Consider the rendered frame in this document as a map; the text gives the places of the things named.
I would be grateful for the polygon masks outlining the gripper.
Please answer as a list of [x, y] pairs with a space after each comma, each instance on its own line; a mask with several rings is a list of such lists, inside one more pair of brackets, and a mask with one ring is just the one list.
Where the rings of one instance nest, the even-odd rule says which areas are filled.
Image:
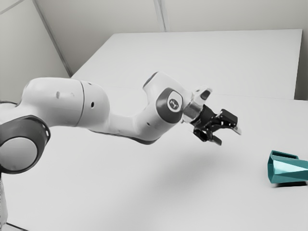
[[191, 122], [193, 134], [202, 142], [213, 142], [222, 145], [222, 140], [214, 135], [219, 129], [231, 129], [241, 135], [242, 131], [238, 127], [238, 117], [226, 109], [221, 109], [219, 114], [214, 113], [208, 106], [203, 105], [199, 116]]

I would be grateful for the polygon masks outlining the teal faceted mug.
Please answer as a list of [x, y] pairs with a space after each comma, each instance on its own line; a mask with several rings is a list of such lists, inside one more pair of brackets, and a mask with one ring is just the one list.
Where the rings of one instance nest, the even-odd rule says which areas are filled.
[[308, 181], [308, 161], [297, 155], [272, 150], [267, 169], [272, 184]]

